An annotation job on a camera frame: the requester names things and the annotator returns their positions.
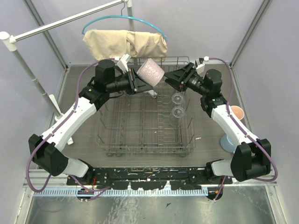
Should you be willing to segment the lilac ceramic mug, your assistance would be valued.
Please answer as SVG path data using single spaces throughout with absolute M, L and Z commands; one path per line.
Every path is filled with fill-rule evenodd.
M 156 86 L 164 76 L 164 70 L 151 58 L 138 69 L 137 75 L 150 86 Z

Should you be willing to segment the clear faceted glass cup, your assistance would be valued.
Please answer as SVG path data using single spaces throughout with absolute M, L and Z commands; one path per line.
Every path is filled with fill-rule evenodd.
M 181 93 L 175 93 L 172 95 L 171 97 L 171 101 L 170 101 L 170 104 L 171 106 L 175 107 L 175 106 L 183 106 L 185 102 L 185 97 L 183 94 Z

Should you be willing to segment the blue ceramic mug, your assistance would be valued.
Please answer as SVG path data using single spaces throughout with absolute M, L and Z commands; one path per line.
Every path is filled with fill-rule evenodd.
M 235 152 L 235 147 L 226 134 L 223 135 L 223 137 L 221 138 L 220 144 L 221 144 L 222 149 L 225 150 L 226 152 L 228 152 L 228 153 Z

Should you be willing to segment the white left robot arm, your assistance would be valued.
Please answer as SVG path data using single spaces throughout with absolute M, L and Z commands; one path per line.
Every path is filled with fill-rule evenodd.
M 74 175 L 83 185 L 90 184 L 93 172 L 88 164 L 62 153 L 67 141 L 87 119 L 112 99 L 112 93 L 124 91 L 134 95 L 152 90 L 164 75 L 163 71 L 155 72 L 149 66 L 152 62 L 151 59 L 146 60 L 138 71 L 129 69 L 125 59 L 116 63 L 111 59 L 93 63 L 95 75 L 86 87 L 76 88 L 75 102 L 66 114 L 41 135 L 30 136 L 29 163 L 35 163 L 50 176 Z

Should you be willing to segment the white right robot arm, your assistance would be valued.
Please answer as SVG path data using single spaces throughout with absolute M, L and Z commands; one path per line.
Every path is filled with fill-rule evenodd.
M 231 107 L 221 94 L 221 72 L 209 69 L 201 77 L 193 63 L 185 67 L 166 72 L 165 81 L 175 90 L 182 92 L 191 89 L 200 94 L 201 107 L 225 132 L 235 147 L 231 160 L 208 162 L 205 179 L 211 184 L 217 183 L 221 176 L 234 177 L 242 182 L 258 179 L 271 171 L 271 144 L 267 139 L 259 139 L 234 115 Z

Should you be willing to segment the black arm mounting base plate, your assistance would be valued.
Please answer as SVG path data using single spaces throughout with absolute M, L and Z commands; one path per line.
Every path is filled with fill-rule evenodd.
M 201 189 L 203 185 L 231 184 L 230 178 L 213 176 L 202 167 L 136 167 L 136 168 L 95 168 L 89 183 L 100 189 L 109 186 L 115 190 L 162 190 L 170 184 L 171 190 Z

